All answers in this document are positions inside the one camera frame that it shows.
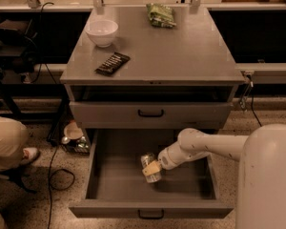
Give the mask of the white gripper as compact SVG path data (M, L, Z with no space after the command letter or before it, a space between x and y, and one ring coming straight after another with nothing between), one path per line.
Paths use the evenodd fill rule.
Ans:
M172 170L183 162L183 153L177 142L166 147L158 154L158 161L154 160L148 164L142 173L145 177L154 175L161 171L161 167L165 170Z

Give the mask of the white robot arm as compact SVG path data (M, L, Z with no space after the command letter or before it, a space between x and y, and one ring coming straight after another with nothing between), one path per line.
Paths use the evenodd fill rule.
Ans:
M182 130L176 142L143 165L150 177L216 154L239 163L235 229L286 229L286 125L270 124L250 135L209 135Z

